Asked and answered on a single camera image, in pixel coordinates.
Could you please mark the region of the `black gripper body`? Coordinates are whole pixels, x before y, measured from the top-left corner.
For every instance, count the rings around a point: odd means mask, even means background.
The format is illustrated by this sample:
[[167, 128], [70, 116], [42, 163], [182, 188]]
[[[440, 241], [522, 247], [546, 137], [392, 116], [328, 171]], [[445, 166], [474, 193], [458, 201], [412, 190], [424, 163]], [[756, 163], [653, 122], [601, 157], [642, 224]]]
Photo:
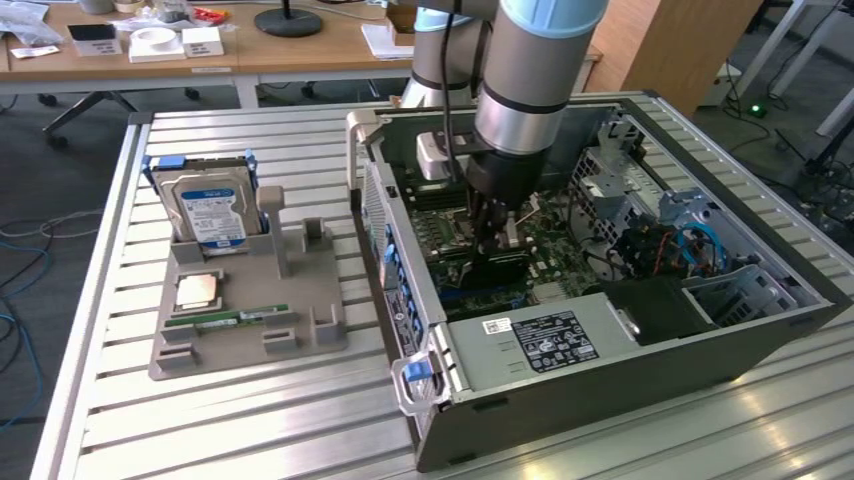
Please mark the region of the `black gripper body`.
[[536, 190], [546, 160], [546, 151], [530, 155], [498, 150], [474, 153], [466, 167], [468, 183], [488, 199], [521, 205]]

